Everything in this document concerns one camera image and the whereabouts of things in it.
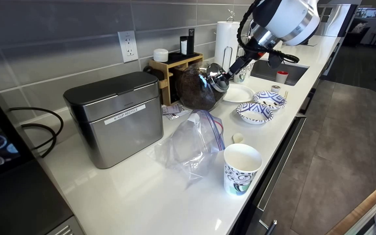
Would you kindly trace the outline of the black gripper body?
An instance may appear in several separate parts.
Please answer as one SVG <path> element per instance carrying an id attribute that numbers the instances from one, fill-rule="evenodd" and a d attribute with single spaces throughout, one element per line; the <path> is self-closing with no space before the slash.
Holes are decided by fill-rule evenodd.
<path id="1" fill-rule="evenodd" d="M 244 67 L 252 61 L 250 56 L 242 55 L 235 60 L 235 63 L 228 68 L 227 76 L 232 78 L 236 76 Z"/>

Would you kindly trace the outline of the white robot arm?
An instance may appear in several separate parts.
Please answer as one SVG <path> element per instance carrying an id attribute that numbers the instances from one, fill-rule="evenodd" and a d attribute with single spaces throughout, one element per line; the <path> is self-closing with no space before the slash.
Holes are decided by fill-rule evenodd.
<path id="1" fill-rule="evenodd" d="M 253 0 L 236 31 L 244 55 L 235 60 L 224 77 L 232 78 L 263 54 L 269 55 L 272 68 L 282 61 L 297 63 L 296 56 L 276 51 L 274 46 L 278 42 L 300 44 L 316 31 L 318 24 L 317 0 Z"/>

